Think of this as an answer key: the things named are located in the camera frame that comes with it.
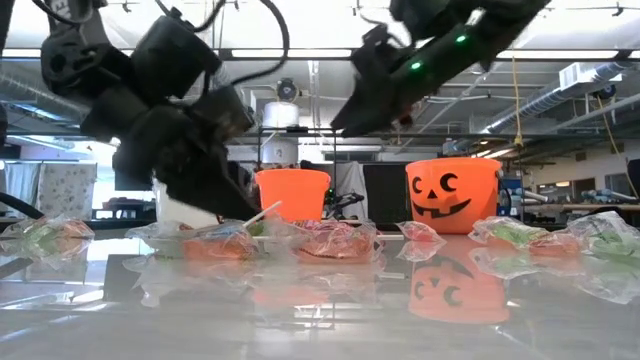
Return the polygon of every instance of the lollipop stick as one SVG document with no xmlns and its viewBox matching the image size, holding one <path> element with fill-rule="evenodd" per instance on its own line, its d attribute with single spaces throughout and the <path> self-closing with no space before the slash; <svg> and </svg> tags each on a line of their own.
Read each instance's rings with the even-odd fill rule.
<svg viewBox="0 0 640 360">
<path fill-rule="evenodd" d="M 278 206 L 282 205 L 282 200 L 276 202 L 275 204 L 269 206 L 268 208 L 262 210 L 262 212 L 260 212 L 258 215 L 252 217 L 251 219 L 247 220 L 247 222 L 245 222 L 244 224 L 242 224 L 242 226 L 246 229 L 247 227 L 249 227 L 251 224 L 253 224 L 254 222 L 260 220 L 263 216 L 267 215 L 267 213 L 269 213 L 271 210 L 277 208 Z"/>
</svg>

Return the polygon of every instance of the orange bucket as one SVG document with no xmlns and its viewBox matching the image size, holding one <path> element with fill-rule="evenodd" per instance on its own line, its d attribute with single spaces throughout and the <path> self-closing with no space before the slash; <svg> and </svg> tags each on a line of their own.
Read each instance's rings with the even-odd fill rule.
<svg viewBox="0 0 640 360">
<path fill-rule="evenodd" d="M 413 220 L 442 234 L 468 234 L 477 220 L 496 215 L 499 161 L 424 160 L 407 165 Z"/>
<path fill-rule="evenodd" d="M 274 211 L 287 221 L 322 220 L 330 182 L 329 174 L 316 170 L 273 169 L 256 174 L 262 208 L 282 201 Z"/>
</svg>

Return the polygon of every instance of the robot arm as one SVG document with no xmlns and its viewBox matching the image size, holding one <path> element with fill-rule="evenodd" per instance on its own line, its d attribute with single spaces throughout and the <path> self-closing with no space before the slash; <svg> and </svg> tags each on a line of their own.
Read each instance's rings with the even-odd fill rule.
<svg viewBox="0 0 640 360">
<path fill-rule="evenodd" d="M 46 5 L 62 21 L 50 20 L 51 35 L 42 45 L 44 81 L 52 92 L 91 108 L 83 134 L 120 139 L 116 171 L 140 180 L 155 176 L 170 197 L 227 218 L 258 213 L 228 174 L 224 142 L 253 125 L 233 86 L 204 91 L 191 105 L 169 101 L 183 98 L 201 73 L 216 76 L 222 65 L 193 25 L 172 9 L 129 57 L 106 37 L 98 12 L 103 2 Z"/>
<path fill-rule="evenodd" d="M 130 57 L 107 39 L 99 14 L 104 0 L 32 1 L 50 16 L 51 35 L 41 52 L 44 81 L 52 92 L 91 108 L 83 134 L 120 139 L 115 170 L 141 180 L 156 176 L 170 197 L 227 218 L 257 214 L 227 171 L 224 142 L 253 125 L 233 86 L 209 91 L 206 81 L 195 103 L 169 101 L 182 99 L 203 72 L 209 79 L 220 71 L 222 61 L 194 32 L 210 25 L 224 1 L 197 28 L 178 10 L 165 11 Z M 283 33 L 281 65 L 288 30 L 275 6 L 260 1 Z M 419 49 L 396 48 L 385 25 L 365 34 L 351 57 L 355 90 L 332 127 L 345 137 L 388 127 L 474 63 L 488 69 L 549 1 L 391 0 L 391 13 L 405 24 L 412 44 L 431 41 Z"/>
<path fill-rule="evenodd" d="M 495 56 L 533 20 L 549 0 L 391 0 L 412 43 L 389 45 L 386 26 L 363 37 L 351 61 L 357 70 L 353 95 L 331 123 L 345 137 L 388 127 L 407 109 L 475 63 L 488 71 Z"/>
</svg>

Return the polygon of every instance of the yellow cable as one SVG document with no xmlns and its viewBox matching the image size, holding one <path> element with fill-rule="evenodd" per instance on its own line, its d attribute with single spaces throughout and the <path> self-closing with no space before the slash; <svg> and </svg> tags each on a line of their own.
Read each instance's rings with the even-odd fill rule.
<svg viewBox="0 0 640 360">
<path fill-rule="evenodd" d="M 516 138 L 513 140 L 513 143 L 516 146 L 523 146 L 522 142 L 522 125 L 520 124 L 520 94 L 518 91 L 518 76 L 516 75 L 516 56 L 515 51 L 514 55 L 511 57 L 511 72 L 513 73 L 513 87 L 516 93 Z"/>
<path fill-rule="evenodd" d="M 603 108 L 602 106 L 602 100 L 600 99 L 600 97 L 598 98 L 598 106 L 600 106 L 600 109 Z M 618 146 L 616 145 L 615 140 L 613 139 L 613 134 L 611 133 L 611 128 L 609 127 L 609 120 L 607 120 L 607 113 L 603 113 L 602 114 L 602 118 L 604 119 L 604 126 L 607 128 L 607 133 L 609 134 L 609 140 L 611 140 L 611 146 L 613 146 L 613 150 L 616 152 L 616 155 L 618 155 L 618 157 L 620 158 L 620 160 L 624 161 L 624 174 L 627 176 L 627 181 L 629 182 L 629 187 L 631 187 L 631 191 L 633 191 L 633 195 L 640 199 L 640 196 L 638 196 L 638 192 L 636 191 L 635 186 L 633 186 L 633 182 L 631 181 L 631 177 L 629 176 L 629 169 L 627 167 L 627 160 L 624 159 L 622 157 L 622 154 L 620 154 L 620 151 L 618 151 Z"/>
</svg>

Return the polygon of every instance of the reflective table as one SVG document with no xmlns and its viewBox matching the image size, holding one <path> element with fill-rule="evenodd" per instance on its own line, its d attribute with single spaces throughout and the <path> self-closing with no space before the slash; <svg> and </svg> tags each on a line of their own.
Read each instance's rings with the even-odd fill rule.
<svg viewBox="0 0 640 360">
<path fill-rule="evenodd" d="M 0 359 L 640 359 L 638 274 L 445 238 L 416 262 L 387 241 L 365 265 L 195 264 L 96 241 L 78 264 L 0 282 Z"/>
</svg>

